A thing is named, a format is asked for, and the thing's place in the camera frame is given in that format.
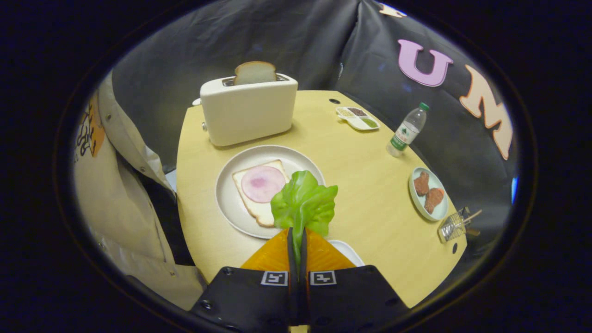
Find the wire basket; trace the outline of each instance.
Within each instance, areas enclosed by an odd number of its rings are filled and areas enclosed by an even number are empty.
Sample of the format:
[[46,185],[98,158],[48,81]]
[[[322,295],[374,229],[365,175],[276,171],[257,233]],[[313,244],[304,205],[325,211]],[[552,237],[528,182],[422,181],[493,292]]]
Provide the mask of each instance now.
[[448,216],[438,227],[438,237],[442,243],[455,239],[466,233],[466,224],[463,221],[471,214],[468,207]]

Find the white dish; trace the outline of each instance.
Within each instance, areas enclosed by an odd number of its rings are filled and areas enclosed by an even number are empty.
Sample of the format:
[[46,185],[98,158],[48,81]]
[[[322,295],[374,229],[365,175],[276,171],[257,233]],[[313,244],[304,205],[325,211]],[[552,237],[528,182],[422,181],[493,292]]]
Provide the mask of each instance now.
[[[413,183],[413,181],[419,177],[422,171],[425,171],[427,172],[427,174],[430,175],[430,180],[427,182],[427,185],[430,188],[439,187],[443,189],[445,193],[442,202],[434,208],[432,214],[428,213],[427,210],[423,207],[423,205],[426,204],[426,196],[420,197],[417,195],[417,192],[415,192],[415,184]],[[411,194],[411,198],[413,199],[413,203],[417,207],[417,210],[419,210],[419,212],[426,219],[430,221],[439,221],[446,216],[446,213],[448,212],[448,193],[444,189],[442,182],[440,182],[438,177],[436,177],[436,175],[432,171],[429,171],[426,168],[415,168],[409,176],[409,192]]]
[[265,228],[257,224],[240,198],[239,191],[232,180],[232,173],[275,159],[282,161],[288,178],[292,178],[292,173],[296,171],[308,170],[320,185],[325,185],[325,179],[318,167],[308,157],[288,147],[263,145],[246,149],[234,155],[222,167],[216,180],[216,203],[222,215],[233,227],[253,237],[270,239],[282,229]]
[[362,259],[358,256],[356,251],[353,250],[351,246],[349,246],[346,242],[337,241],[337,240],[330,240],[328,241],[333,245],[341,254],[343,254],[352,264],[356,265],[356,267],[365,266]]
[[[363,112],[366,114],[365,116],[358,116],[354,114],[351,109],[356,109],[358,111]],[[335,112],[337,116],[342,120],[345,120],[350,126],[355,128],[356,130],[360,131],[370,131],[370,130],[377,130],[380,128],[380,124],[376,121],[376,119],[372,118],[368,115],[367,111],[364,111],[357,107],[336,107]],[[364,119],[370,120],[371,122],[376,124],[376,127],[370,127],[370,125],[364,122]]]

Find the wooden tabletop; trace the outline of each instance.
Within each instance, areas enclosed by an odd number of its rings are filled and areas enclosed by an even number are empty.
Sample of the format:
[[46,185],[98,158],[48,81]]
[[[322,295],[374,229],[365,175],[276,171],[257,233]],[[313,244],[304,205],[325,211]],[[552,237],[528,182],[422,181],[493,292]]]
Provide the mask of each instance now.
[[[392,130],[379,121],[379,130],[358,132],[337,117],[338,106],[361,108],[336,91],[298,91],[291,130],[224,148],[213,146],[202,130],[202,107],[187,110],[177,156],[179,214],[191,256],[208,281],[223,266],[241,266],[266,242],[233,228],[214,195],[224,164],[259,145],[300,151],[320,168],[327,185],[339,186],[327,239],[348,243],[364,263],[375,265],[408,307],[421,302],[454,268],[466,237],[441,244],[440,222],[423,218],[409,193],[412,170],[427,166],[409,148],[400,158],[389,155],[385,147]],[[449,215],[456,208],[447,200]]]

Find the toaster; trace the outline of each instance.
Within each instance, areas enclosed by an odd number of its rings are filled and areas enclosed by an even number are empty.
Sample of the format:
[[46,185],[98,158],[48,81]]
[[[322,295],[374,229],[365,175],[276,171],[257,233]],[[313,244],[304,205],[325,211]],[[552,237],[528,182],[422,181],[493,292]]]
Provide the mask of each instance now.
[[276,81],[234,85],[234,76],[201,86],[204,130],[216,146],[228,146],[285,132],[292,126],[298,82],[276,74]]

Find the green lettuce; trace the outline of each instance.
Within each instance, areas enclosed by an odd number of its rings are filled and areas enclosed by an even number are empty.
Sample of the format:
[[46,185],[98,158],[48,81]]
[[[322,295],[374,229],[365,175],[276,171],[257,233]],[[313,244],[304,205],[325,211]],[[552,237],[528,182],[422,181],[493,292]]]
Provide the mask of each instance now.
[[284,188],[271,199],[274,226],[292,227],[296,269],[300,270],[300,247],[304,227],[321,236],[329,233],[329,222],[335,215],[337,185],[319,185],[310,171],[297,171]]

